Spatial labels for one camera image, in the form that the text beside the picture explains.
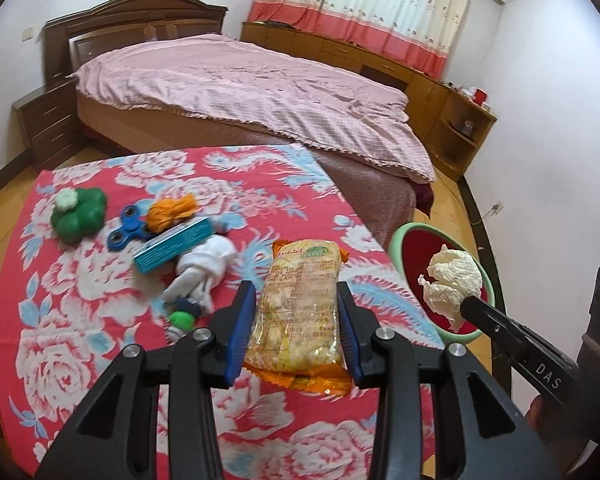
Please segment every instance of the nightstand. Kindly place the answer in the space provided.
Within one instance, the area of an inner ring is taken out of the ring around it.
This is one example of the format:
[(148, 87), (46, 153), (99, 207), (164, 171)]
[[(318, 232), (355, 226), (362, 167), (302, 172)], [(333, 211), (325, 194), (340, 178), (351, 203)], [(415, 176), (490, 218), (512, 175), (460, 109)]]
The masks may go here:
[(14, 102), (38, 170), (54, 170), (86, 145), (76, 111), (75, 82), (45, 85)]

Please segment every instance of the table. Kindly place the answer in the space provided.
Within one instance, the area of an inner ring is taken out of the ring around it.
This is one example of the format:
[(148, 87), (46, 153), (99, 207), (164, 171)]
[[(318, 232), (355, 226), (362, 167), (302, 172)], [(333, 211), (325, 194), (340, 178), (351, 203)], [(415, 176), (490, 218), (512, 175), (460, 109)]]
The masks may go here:
[[(64, 246), (49, 223), (63, 187), (100, 187), (107, 222)], [(123, 207), (192, 192), (201, 214), (227, 222), (239, 256), (213, 291), (228, 305), (240, 280), (259, 290), (277, 238), (333, 240), (349, 251), (340, 279), (356, 301), (412, 341), (442, 347), (435, 328), (331, 179), (300, 144), (147, 153), (43, 171), (11, 237), (0, 275), (0, 419), (15, 463), (32, 474), (62, 424), (120, 349), (164, 345), (166, 264), (140, 275), (132, 242), (106, 248)], [(430, 392), (422, 391), (424, 458), (434, 450)], [(167, 477), (167, 389), (160, 391), (158, 476)], [(376, 390), (348, 397), (283, 390), (243, 369), (213, 392), (227, 478), (362, 479), (371, 459)]]

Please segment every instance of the wooden headboard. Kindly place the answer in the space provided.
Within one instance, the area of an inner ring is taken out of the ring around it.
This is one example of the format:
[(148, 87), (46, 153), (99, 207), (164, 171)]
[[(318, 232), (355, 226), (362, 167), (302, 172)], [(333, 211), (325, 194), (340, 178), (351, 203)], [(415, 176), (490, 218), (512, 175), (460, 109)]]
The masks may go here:
[(45, 83), (117, 48), (220, 32), (227, 10), (198, 0), (110, 0), (51, 20), (42, 28)]

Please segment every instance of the toothpaste box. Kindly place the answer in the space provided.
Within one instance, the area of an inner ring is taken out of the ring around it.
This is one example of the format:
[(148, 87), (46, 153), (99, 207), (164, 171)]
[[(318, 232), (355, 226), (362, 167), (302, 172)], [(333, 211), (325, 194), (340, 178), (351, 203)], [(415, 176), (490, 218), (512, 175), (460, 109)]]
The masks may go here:
[(209, 218), (194, 218), (149, 240), (134, 253), (134, 262), (138, 270), (146, 274), (193, 246), (201, 244), (212, 234), (214, 228)]

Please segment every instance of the wooden floor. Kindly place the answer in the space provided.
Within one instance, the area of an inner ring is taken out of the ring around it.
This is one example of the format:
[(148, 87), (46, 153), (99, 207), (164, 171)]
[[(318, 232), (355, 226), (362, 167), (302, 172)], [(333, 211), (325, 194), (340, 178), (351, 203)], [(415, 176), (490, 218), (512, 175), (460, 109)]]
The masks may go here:
[[(107, 156), (96, 149), (87, 148), (62, 164), (61, 167), (103, 158), (107, 158)], [(33, 168), (27, 168), (0, 191), (0, 267), (18, 215), (36, 177), (36, 171)], [(471, 225), (462, 204), (458, 186), (440, 172), (438, 172), (438, 177), (438, 180), (432, 184), (435, 201), (431, 218), (429, 219), (420, 211), (416, 211), (414, 221), (424, 222), (444, 231), (479, 259), (479, 248), (475, 245)], [(491, 343), (487, 336), (481, 336), (471, 343), (469, 348), (480, 359), (484, 367), (491, 371)], [(424, 465), (424, 472), (432, 475), (432, 468), (433, 462), (428, 460)]]

